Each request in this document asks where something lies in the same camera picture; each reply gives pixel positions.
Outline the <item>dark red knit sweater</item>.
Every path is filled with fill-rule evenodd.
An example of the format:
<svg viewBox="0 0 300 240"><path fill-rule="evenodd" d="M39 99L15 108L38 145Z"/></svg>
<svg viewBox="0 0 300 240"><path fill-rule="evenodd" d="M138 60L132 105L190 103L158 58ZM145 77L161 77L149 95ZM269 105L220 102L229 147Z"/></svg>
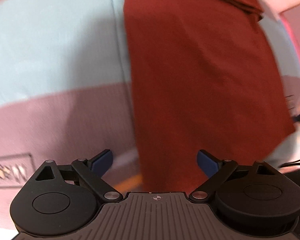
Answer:
<svg viewBox="0 0 300 240"><path fill-rule="evenodd" d="M241 165L295 131L258 0L125 0L146 191L191 192L206 150Z"/></svg>

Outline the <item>blue grey patterned bedsheet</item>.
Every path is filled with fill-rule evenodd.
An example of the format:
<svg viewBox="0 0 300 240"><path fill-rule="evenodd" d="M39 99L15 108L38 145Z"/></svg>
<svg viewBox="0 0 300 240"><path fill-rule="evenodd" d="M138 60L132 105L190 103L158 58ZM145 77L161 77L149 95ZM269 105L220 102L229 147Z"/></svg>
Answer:
<svg viewBox="0 0 300 240"><path fill-rule="evenodd" d="M10 203L47 159L67 164L112 150L110 183L143 188L136 146L125 0L0 0L0 239ZM300 49L286 9L258 0L295 131L263 160L300 157Z"/></svg>

